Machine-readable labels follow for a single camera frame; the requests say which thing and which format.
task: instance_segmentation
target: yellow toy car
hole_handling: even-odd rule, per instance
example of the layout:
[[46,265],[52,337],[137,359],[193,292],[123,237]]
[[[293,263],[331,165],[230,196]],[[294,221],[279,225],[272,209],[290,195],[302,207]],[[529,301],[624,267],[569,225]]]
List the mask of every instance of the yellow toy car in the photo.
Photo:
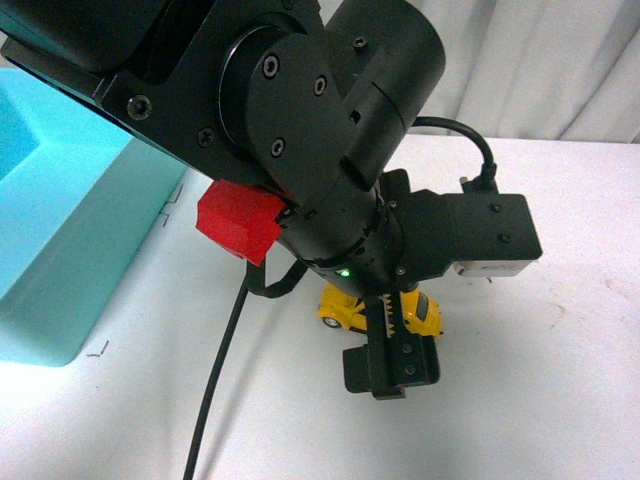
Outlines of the yellow toy car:
[[[442,335],[442,316],[438,303],[419,290],[401,293],[402,313],[407,330],[422,336]],[[318,318],[327,327],[344,328],[365,333],[367,320],[362,299],[343,293],[328,284],[322,293],[318,307]]]

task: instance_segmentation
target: white table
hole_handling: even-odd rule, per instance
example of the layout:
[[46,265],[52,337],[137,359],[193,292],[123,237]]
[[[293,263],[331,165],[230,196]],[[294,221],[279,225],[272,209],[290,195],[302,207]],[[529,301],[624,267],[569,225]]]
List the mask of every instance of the white table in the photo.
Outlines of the white table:
[[[444,316],[440,382],[347,393],[342,350],[365,338],[315,319],[307,274],[284,299],[250,297],[199,478],[640,478],[640,145],[490,143],[545,254],[516,278],[422,283]],[[479,164],[466,139],[409,136],[389,168],[445,193]],[[208,183],[186,175],[74,362],[0,364],[0,478],[182,478],[244,273],[194,228]],[[290,262],[276,249],[269,276]]]

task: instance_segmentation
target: power cord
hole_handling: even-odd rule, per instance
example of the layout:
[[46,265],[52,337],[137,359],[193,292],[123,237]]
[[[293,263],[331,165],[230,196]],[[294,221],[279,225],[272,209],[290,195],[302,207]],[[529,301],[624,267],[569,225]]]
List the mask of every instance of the power cord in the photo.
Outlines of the power cord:
[[265,286],[265,268],[266,262],[263,262],[259,267],[255,267],[251,263],[247,262],[247,273],[242,281],[242,285],[240,286],[240,291],[236,297],[236,303],[233,305],[227,329],[225,330],[222,341],[220,342],[216,361],[213,364],[211,374],[209,375],[209,381],[207,382],[207,388],[204,391],[204,397],[202,398],[202,404],[200,405],[200,413],[198,413],[198,420],[196,421],[196,427],[193,431],[193,439],[191,440],[191,448],[189,449],[187,465],[184,470],[184,476],[182,477],[183,480],[193,480],[196,463],[198,462],[198,454],[200,453],[200,445],[202,444],[204,428],[207,424],[209,410],[211,409],[213,394],[216,390],[218,379],[220,378],[222,365],[227,358],[229,345],[231,345],[231,339],[236,331],[236,326],[238,325],[242,308],[247,300],[247,295],[251,292],[260,297],[282,297],[295,288],[307,271],[307,266],[300,260],[297,260],[280,281],[267,287]]
[[233,305],[231,316],[229,317],[229,323],[227,329],[224,332],[222,341],[220,342],[220,349],[216,355],[216,361],[211,369],[209,375],[209,381],[207,382],[207,388],[204,391],[204,397],[202,404],[200,405],[200,413],[198,413],[198,420],[196,421],[196,427],[193,431],[193,439],[191,440],[191,448],[189,450],[189,457],[187,459],[187,465],[184,470],[183,480],[193,480],[193,475],[196,470],[196,463],[198,462],[198,453],[200,453],[200,445],[202,444],[202,436],[204,434],[204,428],[207,424],[207,417],[209,416],[209,409],[211,408],[211,401],[213,400],[213,393],[216,390],[218,379],[220,378],[220,372],[222,371],[222,365],[227,357],[229,351],[229,345],[231,345],[231,339],[238,325],[242,308],[249,294],[247,288],[247,279],[242,281],[240,291],[236,297],[236,303]]
[[498,166],[493,160],[493,152],[491,151],[491,147],[489,147],[489,144],[484,139],[484,137],[476,132],[473,128],[456,120],[442,117],[418,117],[416,118],[416,121],[413,122],[412,126],[446,128],[447,130],[458,132],[471,140],[480,149],[484,162],[482,164],[480,175],[474,178],[472,181],[466,182],[462,185],[464,191],[498,191],[498,186],[496,184],[496,171],[498,169]]

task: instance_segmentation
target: foam bin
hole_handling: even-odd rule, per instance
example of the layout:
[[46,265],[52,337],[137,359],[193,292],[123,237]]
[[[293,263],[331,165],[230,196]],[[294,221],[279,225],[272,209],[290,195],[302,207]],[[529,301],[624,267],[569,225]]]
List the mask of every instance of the foam bin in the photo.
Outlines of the foam bin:
[[77,355],[184,169],[0,69],[0,361]]

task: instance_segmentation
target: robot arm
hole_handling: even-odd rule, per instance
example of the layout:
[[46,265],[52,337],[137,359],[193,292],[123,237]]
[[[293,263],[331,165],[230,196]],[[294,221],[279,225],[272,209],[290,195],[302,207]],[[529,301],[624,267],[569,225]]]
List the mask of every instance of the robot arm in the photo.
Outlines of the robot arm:
[[383,173],[445,64],[404,0],[345,0],[326,27],[316,0],[0,0],[0,29],[19,67],[212,179],[281,200],[278,241],[365,298],[369,351],[345,354],[352,391],[437,380],[435,347],[415,335],[424,368],[393,373],[405,343],[381,333],[383,295],[393,306],[453,262],[515,275],[542,253],[523,197],[481,182],[411,193],[406,172]]

